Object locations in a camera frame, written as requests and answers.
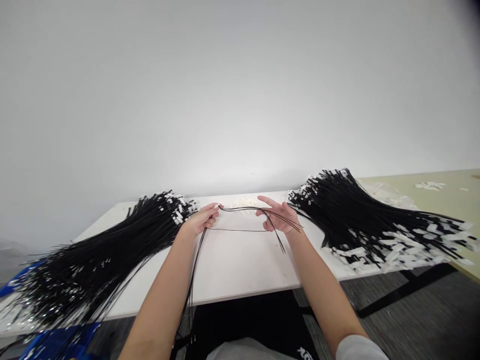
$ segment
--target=white wall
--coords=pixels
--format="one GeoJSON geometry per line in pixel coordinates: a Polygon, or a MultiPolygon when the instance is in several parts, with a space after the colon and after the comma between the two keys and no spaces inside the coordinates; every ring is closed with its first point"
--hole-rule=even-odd
{"type": "Polygon", "coordinates": [[[170,188],[480,167],[479,38],[461,1],[118,3],[0,2],[4,240],[67,243],[170,188]]]}

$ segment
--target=forearm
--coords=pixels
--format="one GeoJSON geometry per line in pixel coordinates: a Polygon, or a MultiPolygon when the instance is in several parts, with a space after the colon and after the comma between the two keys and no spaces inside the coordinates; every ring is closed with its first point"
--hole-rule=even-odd
{"type": "Polygon", "coordinates": [[[168,359],[185,304],[195,234],[182,227],[141,305],[120,360],[168,359]]]}
{"type": "Polygon", "coordinates": [[[342,287],[307,236],[293,230],[286,237],[308,301],[335,357],[339,343],[346,336],[367,334],[342,287]]]}

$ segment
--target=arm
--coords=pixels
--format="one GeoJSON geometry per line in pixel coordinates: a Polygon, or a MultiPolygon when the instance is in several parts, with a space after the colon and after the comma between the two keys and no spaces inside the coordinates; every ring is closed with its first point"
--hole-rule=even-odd
{"type": "Polygon", "coordinates": [[[187,297],[195,236],[205,227],[212,227],[219,215],[215,205],[205,206],[181,226],[141,305],[119,360],[170,357],[187,297]]]}
{"type": "MultiPolygon", "coordinates": [[[[270,210],[273,212],[299,224],[297,213],[287,203],[280,205],[265,196],[259,196],[258,199],[270,205],[272,207],[270,210]]],[[[257,216],[262,214],[261,211],[257,211],[257,216]]],[[[332,356],[335,358],[340,342],[348,335],[355,334],[367,338],[342,287],[315,251],[308,237],[274,215],[271,215],[270,219],[273,226],[286,235],[301,284],[318,324],[325,334],[332,356]]],[[[269,221],[265,221],[263,227],[269,231],[274,230],[269,221]]]]}

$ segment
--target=table leg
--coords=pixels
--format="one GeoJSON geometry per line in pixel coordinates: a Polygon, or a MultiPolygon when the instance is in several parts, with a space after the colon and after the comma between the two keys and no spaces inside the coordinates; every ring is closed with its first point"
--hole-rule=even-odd
{"type": "Polygon", "coordinates": [[[384,297],[381,297],[363,309],[357,310],[356,314],[360,319],[366,318],[367,316],[376,313],[378,310],[381,310],[397,302],[398,300],[413,294],[417,290],[420,290],[427,285],[447,276],[448,274],[454,273],[455,271],[457,270],[453,266],[447,263],[441,263],[428,269],[419,276],[414,276],[413,274],[406,275],[405,273],[402,273],[405,277],[409,278],[409,281],[405,285],[400,286],[398,289],[388,293],[384,297]]]}

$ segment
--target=floor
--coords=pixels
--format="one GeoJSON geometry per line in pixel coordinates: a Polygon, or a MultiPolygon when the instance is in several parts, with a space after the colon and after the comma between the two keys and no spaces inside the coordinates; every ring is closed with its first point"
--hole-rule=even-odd
{"type": "MultiPolygon", "coordinates": [[[[355,308],[362,308],[406,283],[398,272],[341,283],[355,308]]],[[[302,289],[294,290],[301,306],[308,304],[302,289]]],[[[313,317],[305,322],[321,359],[331,359],[322,332],[313,317]]],[[[116,359],[134,318],[104,323],[89,351],[98,352],[115,332],[112,359],[116,359]]],[[[361,320],[368,335],[390,359],[480,359],[480,285],[456,272],[361,320]]],[[[180,351],[177,359],[183,359],[180,351]]]]}

